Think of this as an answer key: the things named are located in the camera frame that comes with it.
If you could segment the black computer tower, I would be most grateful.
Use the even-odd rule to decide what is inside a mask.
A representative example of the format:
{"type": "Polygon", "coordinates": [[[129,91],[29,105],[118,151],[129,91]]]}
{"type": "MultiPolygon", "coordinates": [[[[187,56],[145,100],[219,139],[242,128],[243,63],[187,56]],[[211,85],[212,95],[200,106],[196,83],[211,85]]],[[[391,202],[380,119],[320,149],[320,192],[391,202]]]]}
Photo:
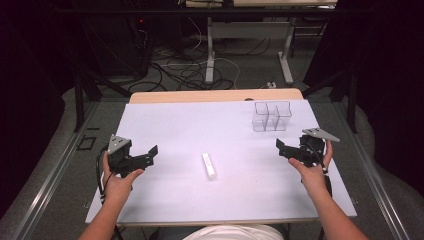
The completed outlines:
{"type": "Polygon", "coordinates": [[[150,37],[135,19],[89,17],[83,21],[102,73],[106,76],[144,77],[150,37]]]}

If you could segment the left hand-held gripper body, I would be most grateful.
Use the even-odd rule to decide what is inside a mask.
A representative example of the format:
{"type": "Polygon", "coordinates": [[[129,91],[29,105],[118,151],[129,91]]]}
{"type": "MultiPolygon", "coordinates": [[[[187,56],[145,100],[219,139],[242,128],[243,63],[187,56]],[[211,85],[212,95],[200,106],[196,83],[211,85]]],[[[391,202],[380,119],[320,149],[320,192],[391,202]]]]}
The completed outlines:
{"type": "Polygon", "coordinates": [[[136,169],[145,170],[149,155],[148,152],[139,156],[131,156],[130,148],[132,141],[112,134],[107,148],[108,164],[113,173],[119,174],[122,178],[136,169]]]}

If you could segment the white metal desk frame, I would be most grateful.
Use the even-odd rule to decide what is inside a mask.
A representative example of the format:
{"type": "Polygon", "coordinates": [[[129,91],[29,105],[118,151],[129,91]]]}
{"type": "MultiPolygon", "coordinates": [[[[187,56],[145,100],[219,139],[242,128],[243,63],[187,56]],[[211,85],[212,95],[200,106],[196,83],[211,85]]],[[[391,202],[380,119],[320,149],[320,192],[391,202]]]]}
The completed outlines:
{"type": "Polygon", "coordinates": [[[215,51],[213,40],[218,38],[242,38],[242,39],[283,39],[284,48],[278,53],[281,70],[285,83],[294,83],[288,63],[288,55],[295,30],[295,18],[285,22],[214,22],[211,17],[207,18],[207,68],[206,82],[211,83],[214,79],[215,51]]]}

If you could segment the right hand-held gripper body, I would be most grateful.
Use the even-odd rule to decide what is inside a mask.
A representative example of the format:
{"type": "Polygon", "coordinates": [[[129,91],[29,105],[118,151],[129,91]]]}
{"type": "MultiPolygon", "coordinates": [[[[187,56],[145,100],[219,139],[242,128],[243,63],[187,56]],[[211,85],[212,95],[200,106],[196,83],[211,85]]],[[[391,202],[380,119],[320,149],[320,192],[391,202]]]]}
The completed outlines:
{"type": "Polygon", "coordinates": [[[290,147],[287,158],[295,158],[306,167],[317,165],[325,167],[323,162],[325,142],[327,140],[339,142],[340,139],[321,128],[303,129],[302,132],[299,147],[290,147]]]}

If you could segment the white remote control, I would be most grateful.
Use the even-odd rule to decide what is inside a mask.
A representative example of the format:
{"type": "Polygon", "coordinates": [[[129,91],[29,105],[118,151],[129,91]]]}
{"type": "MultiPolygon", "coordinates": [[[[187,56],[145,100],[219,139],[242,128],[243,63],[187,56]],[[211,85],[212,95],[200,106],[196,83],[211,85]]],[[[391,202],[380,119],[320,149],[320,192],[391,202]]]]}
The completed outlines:
{"type": "Polygon", "coordinates": [[[202,154],[202,159],[203,159],[203,162],[204,162],[206,171],[207,171],[208,178],[209,179],[215,179],[216,178],[216,172],[215,172],[215,169],[214,169],[214,167],[212,165],[212,161],[210,159],[209,154],[208,153],[203,153],[202,154]]]}

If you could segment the person's left hand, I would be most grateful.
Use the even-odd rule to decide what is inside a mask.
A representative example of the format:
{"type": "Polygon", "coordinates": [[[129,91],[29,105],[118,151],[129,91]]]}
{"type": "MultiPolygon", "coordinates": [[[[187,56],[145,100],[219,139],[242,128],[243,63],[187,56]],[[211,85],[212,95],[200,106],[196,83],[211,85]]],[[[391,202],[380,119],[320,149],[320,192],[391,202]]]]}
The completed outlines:
{"type": "Polygon", "coordinates": [[[130,172],[126,177],[117,177],[108,164],[108,154],[103,154],[103,189],[107,204],[124,205],[132,191],[133,182],[144,173],[142,169],[130,172]]]}

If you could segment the black metal stand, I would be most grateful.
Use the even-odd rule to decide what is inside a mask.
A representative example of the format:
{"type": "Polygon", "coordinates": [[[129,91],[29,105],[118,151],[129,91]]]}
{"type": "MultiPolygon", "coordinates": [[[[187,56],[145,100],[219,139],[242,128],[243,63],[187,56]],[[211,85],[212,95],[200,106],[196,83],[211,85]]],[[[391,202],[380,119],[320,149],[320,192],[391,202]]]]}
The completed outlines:
{"type": "Polygon", "coordinates": [[[348,98],[346,122],[353,133],[357,133],[356,128],[356,102],[357,102],[357,73],[353,70],[338,71],[330,77],[321,80],[318,84],[308,87],[302,91],[302,95],[307,97],[322,88],[334,84],[330,92],[332,102],[341,102],[343,97],[348,98]]]}
{"type": "Polygon", "coordinates": [[[84,95],[87,95],[91,101],[100,101],[102,98],[98,84],[105,85],[124,97],[130,97],[132,95],[130,91],[125,90],[86,66],[78,66],[73,73],[76,107],[75,132],[78,132],[85,122],[84,95]]]}

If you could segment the person's right hand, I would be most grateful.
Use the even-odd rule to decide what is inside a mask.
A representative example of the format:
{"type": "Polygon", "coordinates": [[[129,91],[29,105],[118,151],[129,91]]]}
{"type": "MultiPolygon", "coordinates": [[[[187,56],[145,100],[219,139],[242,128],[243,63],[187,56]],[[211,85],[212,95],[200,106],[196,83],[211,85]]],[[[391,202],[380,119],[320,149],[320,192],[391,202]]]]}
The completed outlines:
{"type": "Polygon", "coordinates": [[[327,189],[326,179],[321,165],[308,168],[295,158],[290,158],[288,162],[300,173],[301,182],[311,199],[331,196],[327,189]]]}

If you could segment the clear plastic compartment organizer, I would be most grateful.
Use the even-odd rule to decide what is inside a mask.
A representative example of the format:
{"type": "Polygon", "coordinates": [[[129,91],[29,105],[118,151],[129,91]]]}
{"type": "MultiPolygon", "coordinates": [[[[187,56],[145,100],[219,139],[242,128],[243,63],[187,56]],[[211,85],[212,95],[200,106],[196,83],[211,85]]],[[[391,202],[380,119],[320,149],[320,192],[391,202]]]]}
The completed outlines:
{"type": "Polygon", "coordinates": [[[255,132],[285,131],[291,116],[288,101],[256,102],[252,127],[255,132]]]}

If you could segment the person's white shirt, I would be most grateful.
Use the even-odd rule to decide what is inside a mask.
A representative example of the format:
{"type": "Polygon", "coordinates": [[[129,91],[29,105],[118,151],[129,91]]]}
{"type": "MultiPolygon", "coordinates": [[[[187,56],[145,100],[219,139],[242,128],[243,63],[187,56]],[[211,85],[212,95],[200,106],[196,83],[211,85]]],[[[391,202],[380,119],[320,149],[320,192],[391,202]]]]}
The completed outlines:
{"type": "Polygon", "coordinates": [[[284,237],[267,225],[216,225],[197,230],[183,240],[284,240],[284,237]]]}

